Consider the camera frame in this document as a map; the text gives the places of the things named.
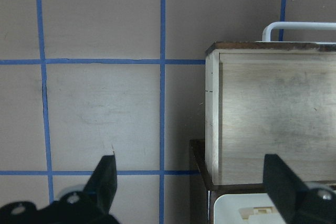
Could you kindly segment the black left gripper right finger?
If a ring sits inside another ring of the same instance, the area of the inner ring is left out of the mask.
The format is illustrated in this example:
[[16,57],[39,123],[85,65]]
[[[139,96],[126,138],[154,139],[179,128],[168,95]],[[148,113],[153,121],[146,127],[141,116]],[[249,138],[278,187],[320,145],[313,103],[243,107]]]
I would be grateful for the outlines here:
[[335,223],[335,192],[302,181],[277,155],[264,157],[263,185],[285,223]]

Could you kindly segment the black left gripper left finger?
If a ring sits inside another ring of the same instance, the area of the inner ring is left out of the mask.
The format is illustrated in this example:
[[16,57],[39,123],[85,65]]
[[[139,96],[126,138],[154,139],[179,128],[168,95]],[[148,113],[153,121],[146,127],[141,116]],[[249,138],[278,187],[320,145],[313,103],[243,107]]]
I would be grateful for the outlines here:
[[117,167],[115,155],[102,156],[83,192],[104,214],[108,214],[117,191]]

